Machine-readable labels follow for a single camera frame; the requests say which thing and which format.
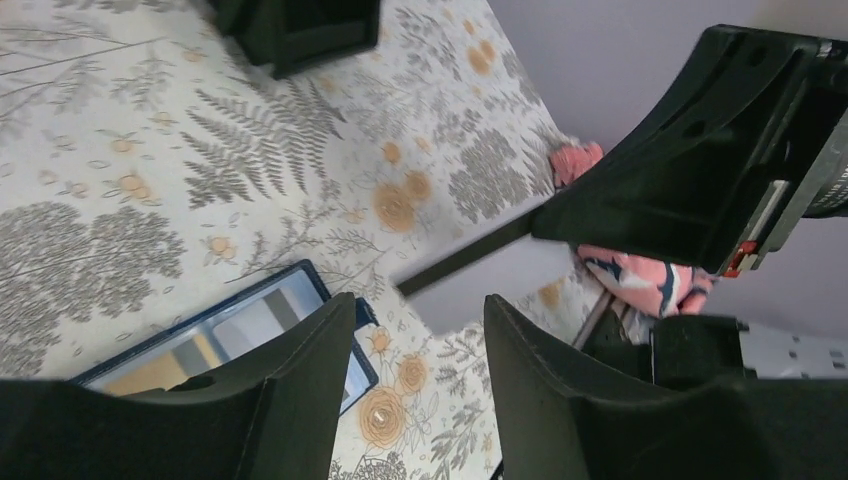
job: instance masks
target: silver metal part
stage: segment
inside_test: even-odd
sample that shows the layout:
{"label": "silver metal part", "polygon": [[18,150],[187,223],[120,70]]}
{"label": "silver metal part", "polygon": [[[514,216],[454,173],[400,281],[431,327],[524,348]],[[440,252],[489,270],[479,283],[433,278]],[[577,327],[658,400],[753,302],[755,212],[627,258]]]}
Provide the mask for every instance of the silver metal part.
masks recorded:
{"label": "silver metal part", "polygon": [[763,195],[762,200],[760,200],[760,204],[757,205],[756,220],[752,223],[750,229],[748,229],[747,240],[757,240],[760,234],[763,233],[763,229],[766,227],[771,215],[774,213],[774,210],[777,208],[777,205],[780,203],[780,199],[783,198],[783,194],[786,193],[786,189],[789,187],[789,182],[786,180],[775,180],[771,182],[766,190],[766,194]]}
{"label": "silver metal part", "polygon": [[789,234],[818,193],[819,186],[830,178],[843,154],[848,154],[848,111],[833,128],[824,147],[810,166],[809,173],[795,189],[768,237],[760,244],[759,257],[755,260],[752,269],[759,268],[767,253],[779,250],[786,243]]}
{"label": "silver metal part", "polygon": [[848,341],[751,324],[739,343],[758,378],[848,378]]}
{"label": "silver metal part", "polygon": [[819,47],[819,58],[827,58],[830,55],[830,52],[833,50],[833,42],[822,42]]}

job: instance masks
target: red clip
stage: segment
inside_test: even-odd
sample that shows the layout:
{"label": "red clip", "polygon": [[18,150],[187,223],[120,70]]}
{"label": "red clip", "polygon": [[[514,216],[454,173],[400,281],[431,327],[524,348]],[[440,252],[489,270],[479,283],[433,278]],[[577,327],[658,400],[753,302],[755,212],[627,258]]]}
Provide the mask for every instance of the red clip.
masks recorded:
{"label": "red clip", "polygon": [[741,273],[739,269],[739,265],[742,263],[742,260],[745,259],[746,255],[755,253],[759,248],[759,244],[754,241],[742,242],[739,245],[739,248],[736,250],[736,255],[733,256],[733,261],[730,262],[730,266],[727,267],[727,270],[721,275],[722,277],[727,278],[736,278]]}

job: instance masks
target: floral wallpaper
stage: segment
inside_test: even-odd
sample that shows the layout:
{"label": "floral wallpaper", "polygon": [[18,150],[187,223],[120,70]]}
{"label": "floral wallpaper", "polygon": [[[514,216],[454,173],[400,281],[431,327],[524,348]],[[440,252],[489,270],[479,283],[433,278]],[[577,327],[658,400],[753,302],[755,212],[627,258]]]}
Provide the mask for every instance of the floral wallpaper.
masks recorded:
{"label": "floral wallpaper", "polygon": [[[376,50],[280,82],[211,18],[0,0],[0,375],[75,375],[309,258],[382,325],[357,333],[381,380],[330,478],[483,478],[482,326],[434,338],[388,278],[550,195],[547,154],[575,140],[483,0],[385,0]],[[516,303],[568,339],[599,294],[575,264]]]}

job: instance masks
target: black plastic piece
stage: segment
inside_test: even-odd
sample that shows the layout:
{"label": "black plastic piece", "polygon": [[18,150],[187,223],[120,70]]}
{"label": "black plastic piece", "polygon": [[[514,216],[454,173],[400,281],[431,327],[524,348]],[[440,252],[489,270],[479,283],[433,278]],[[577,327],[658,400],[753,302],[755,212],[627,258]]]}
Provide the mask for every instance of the black plastic piece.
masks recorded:
{"label": "black plastic piece", "polygon": [[354,317],[354,296],[339,294],[170,391],[0,381],[0,477],[326,480]]}
{"label": "black plastic piece", "polygon": [[837,128],[846,46],[709,28],[639,126],[535,215],[533,236],[711,273],[728,270],[743,242],[760,256],[779,249],[848,145],[848,125]]}
{"label": "black plastic piece", "polygon": [[842,480],[848,382],[722,377],[688,392],[624,375],[487,297],[510,480]]}
{"label": "black plastic piece", "polygon": [[653,382],[653,352],[650,345],[618,345],[595,350],[592,358],[619,372]]}
{"label": "black plastic piece", "polygon": [[624,325],[618,318],[618,313],[612,308],[607,308],[601,313],[601,318],[598,319],[598,323],[592,329],[581,350],[586,355],[594,357],[605,348],[625,345],[630,345],[630,339],[627,338]]}
{"label": "black plastic piece", "polygon": [[687,390],[730,375],[757,378],[742,363],[739,332],[747,327],[733,317],[675,315],[651,329],[656,385]]}
{"label": "black plastic piece", "polygon": [[280,79],[377,45],[380,0],[210,0],[215,26]]}
{"label": "black plastic piece", "polygon": [[448,255],[442,260],[401,280],[396,288],[404,297],[424,290],[439,280],[449,277],[468,265],[491,255],[510,243],[530,234],[533,221],[542,207],[536,207],[521,216],[501,225],[495,231],[474,240],[467,246]]}
{"label": "black plastic piece", "polygon": [[498,464],[498,467],[495,468],[494,473],[492,473],[491,480],[504,480],[503,478],[503,462]]}
{"label": "black plastic piece", "polygon": [[368,301],[362,297],[359,297],[356,299],[355,330],[359,330],[360,328],[370,324],[373,324],[375,327],[379,327],[380,321],[377,320],[377,315],[374,314],[374,309],[371,308],[371,305],[368,303]]}

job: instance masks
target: fern leaf pattern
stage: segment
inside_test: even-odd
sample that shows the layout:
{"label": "fern leaf pattern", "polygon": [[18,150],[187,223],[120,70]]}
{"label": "fern leaf pattern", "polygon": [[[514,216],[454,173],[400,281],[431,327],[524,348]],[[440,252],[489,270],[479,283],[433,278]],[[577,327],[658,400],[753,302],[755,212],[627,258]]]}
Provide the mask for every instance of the fern leaf pattern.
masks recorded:
{"label": "fern leaf pattern", "polygon": [[252,190],[266,198],[271,198],[272,191],[286,195],[288,181],[309,193],[310,175],[328,179],[324,149],[331,136],[342,139],[336,128],[337,122],[346,122],[341,112],[327,103],[311,81],[300,85],[289,80],[255,90],[261,104],[195,91],[214,114],[186,111],[212,138],[182,133],[185,142],[208,162],[203,169],[185,162],[194,174],[185,179],[192,209],[235,198],[253,201]]}

